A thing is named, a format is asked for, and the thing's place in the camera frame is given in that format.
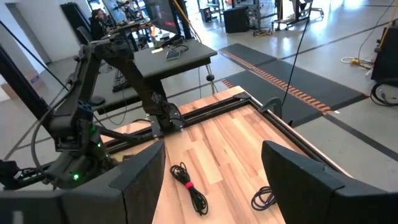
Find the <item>standing desk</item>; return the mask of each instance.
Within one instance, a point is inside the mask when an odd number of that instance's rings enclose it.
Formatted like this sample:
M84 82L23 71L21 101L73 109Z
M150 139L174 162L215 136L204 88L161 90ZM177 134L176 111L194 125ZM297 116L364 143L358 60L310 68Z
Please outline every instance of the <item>standing desk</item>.
M242 92L244 90L237 86L179 108L183 114L188 113ZM265 119L247 105L166 136L164 181L153 223L284 223L277 205L257 212L251 208L250 202L260 187L268 185L261 161L263 140L274 141L304 154L302 148L284 134L286 132L298 139L297 142L308 144L312 152L332 163L340 172L349 175L272 112L266 113L272 119ZM148 126L148 123L136 122L116 131L133 133ZM145 142L113 157L121 161L124 155L137 154L155 141ZM169 172L170 166L180 162L187 166L195 188L207 198L209 211L205 216L201 217L194 211L188 190Z
M189 50L181 54L177 60L166 61L168 48L153 54L154 48L144 49L134 53L135 63L141 71L147 84L166 97L161 80L182 72L189 71L209 64L210 57L217 55L217 52L196 40L187 40L183 43L189 47ZM133 88L126 88L116 93L112 92L114 75L117 72L114 69L111 73L100 74L97 77L93 95L105 98L105 104L94 108L99 114L104 114L133 103L141 99Z

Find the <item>concrete floor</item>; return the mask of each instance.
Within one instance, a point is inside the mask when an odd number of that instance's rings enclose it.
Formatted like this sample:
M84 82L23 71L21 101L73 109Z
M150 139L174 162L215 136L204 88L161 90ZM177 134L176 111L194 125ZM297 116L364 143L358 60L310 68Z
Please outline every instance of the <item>concrete floor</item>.
M366 71L359 67L343 64L340 59L358 56L360 45L372 32L372 28L390 3L391 0L315 1L314 7L322 7L325 11L325 18L322 20L318 18L316 12L313 13L296 66L369 94L374 82L365 76ZM389 8L380 24L387 22L391 18L391 14L392 8ZM203 25L197 15L192 16L191 21L200 33L202 41L215 50L240 43L265 54L282 58L288 63L294 61L294 54L304 28L303 22L288 31L276 32L273 36L253 37L251 31L226 34L223 22L214 21ZM361 58L372 57L376 39L380 38L382 28L383 26L376 28L364 44ZM243 71L243 68L221 55L213 57L211 61L211 68L216 79ZM51 64L49 69L61 80L64 80L74 70L74 66L75 62L68 58ZM201 68L200 71L201 84L204 85L206 84L205 69ZM61 87L47 72L43 73L42 77L47 87L41 89L39 94L47 103L50 103L59 93ZM172 96L170 101L177 105L200 98L199 89L195 89L199 86L198 69L167 78L162 82L166 93ZM216 83L216 86L219 91L226 89L221 82ZM392 90L392 93L395 93L394 96L398 95L398 91ZM208 85L201 88L202 97L210 94L211 90ZM140 103L129 105L127 109L130 110L139 105ZM108 116L120 114L111 118L114 123L119 123L123 119L124 110L121 108L113 111ZM0 103L0 114L2 114L0 116L0 141L2 143L0 157L17 161L20 167L33 166L29 146L31 134L28 133L24 139L19 140L35 122L35 118L18 100ZM397 108L380 107L370 100L364 100L342 108L332 116L380 145L398 152ZM142 109L132 110L127 113L120 125L115 125L106 119L105 114L98 116L99 119L104 119L103 124L109 129L143 117ZM368 144L326 118L318 118L297 127L296 130L353 177L385 190L398 190L398 162L381 153L375 145ZM37 140L40 140L37 143L37 153L41 163L50 162L57 156L53 149L53 142L48 140L48 137L49 134L44 129L41 129L37 136ZM50 189L49 186L42 184L31 188Z

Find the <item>wooden table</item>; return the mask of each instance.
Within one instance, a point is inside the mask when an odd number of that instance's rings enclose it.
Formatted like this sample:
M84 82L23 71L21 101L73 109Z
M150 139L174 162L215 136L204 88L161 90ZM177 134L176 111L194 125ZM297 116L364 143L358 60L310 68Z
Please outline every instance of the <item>wooden table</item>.
M183 105L180 110L188 113L242 91L237 86ZM148 125L138 122L116 131L132 133ZM284 223L277 205L263 212L253 210L250 205L260 187L268 185L261 162L263 140L274 141L303 154L252 106L244 106L167 136L165 175L153 223ZM114 157L121 161L123 155L137 154L153 142L130 148ZM209 212L205 216L194 211L188 191L169 172L170 166L180 162L185 163L195 187L207 198Z

